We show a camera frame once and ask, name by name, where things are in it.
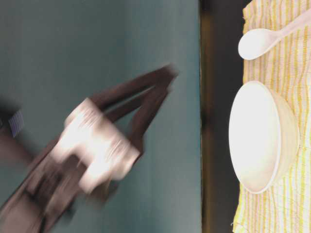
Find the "spoon handle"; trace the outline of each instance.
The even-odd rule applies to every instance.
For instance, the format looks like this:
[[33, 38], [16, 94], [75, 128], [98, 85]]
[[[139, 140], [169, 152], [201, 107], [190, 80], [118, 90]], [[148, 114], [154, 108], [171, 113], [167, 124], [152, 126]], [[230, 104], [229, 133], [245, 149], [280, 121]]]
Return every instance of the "spoon handle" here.
[[299, 28], [311, 24], [311, 8], [295, 18], [291, 23], [280, 30], [283, 37], [288, 36]]

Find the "ceramic spoon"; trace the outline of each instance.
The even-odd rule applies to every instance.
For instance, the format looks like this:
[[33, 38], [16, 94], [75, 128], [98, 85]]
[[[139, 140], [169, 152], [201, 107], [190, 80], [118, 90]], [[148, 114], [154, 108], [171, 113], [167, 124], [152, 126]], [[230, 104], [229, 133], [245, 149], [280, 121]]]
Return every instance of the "ceramic spoon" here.
[[239, 42], [239, 54], [245, 60], [253, 60], [269, 51], [281, 39], [299, 28], [311, 24], [311, 9], [295, 18], [279, 31], [257, 28], [248, 31]]

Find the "green wall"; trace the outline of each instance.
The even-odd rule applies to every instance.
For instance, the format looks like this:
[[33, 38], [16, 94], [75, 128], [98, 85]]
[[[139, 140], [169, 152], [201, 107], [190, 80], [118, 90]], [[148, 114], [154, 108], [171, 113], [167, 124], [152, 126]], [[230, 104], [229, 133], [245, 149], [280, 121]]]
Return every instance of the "green wall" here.
[[[53, 232], [201, 232], [197, 1], [2, 1], [0, 49], [0, 96], [22, 105], [35, 151], [85, 97], [174, 63], [180, 75], [146, 134], [144, 157], [103, 209], [82, 204]], [[24, 175], [1, 166], [1, 202]]]

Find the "tablecloth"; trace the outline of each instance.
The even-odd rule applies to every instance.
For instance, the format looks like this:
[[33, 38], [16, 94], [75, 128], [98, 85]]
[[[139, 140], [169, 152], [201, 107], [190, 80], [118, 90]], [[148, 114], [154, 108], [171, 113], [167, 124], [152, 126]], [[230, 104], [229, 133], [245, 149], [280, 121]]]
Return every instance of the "tablecloth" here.
[[[311, 0], [253, 0], [243, 10], [243, 33], [254, 28], [280, 30], [310, 4]], [[311, 232], [310, 54], [311, 27], [307, 26], [282, 39], [265, 55], [244, 61], [243, 83], [264, 83], [292, 108], [299, 123], [300, 147], [291, 169], [264, 193], [251, 194], [240, 185], [235, 233]]]

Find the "ceramic bowl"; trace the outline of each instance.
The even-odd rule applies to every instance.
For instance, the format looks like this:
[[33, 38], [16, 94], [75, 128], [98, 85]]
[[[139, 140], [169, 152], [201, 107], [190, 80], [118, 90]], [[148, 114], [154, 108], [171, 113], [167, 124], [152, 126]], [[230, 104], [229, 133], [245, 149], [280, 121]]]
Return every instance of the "ceramic bowl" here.
[[258, 81], [238, 91], [230, 114], [229, 147], [240, 183], [259, 194], [279, 181], [299, 148], [299, 127], [278, 93]]

